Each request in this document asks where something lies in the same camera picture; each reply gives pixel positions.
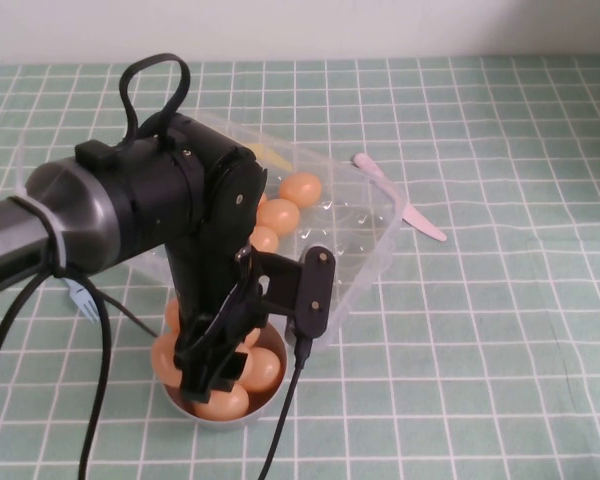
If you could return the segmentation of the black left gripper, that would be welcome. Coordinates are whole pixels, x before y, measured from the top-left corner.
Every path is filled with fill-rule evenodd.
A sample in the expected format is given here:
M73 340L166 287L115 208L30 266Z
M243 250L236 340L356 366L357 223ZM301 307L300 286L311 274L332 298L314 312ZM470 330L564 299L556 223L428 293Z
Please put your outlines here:
M181 372L180 393L190 402L207 403L214 390L231 392L251 370L248 348L239 348L267 323L259 306L262 287L242 280L230 291L217 314L199 316L179 334L174 365Z

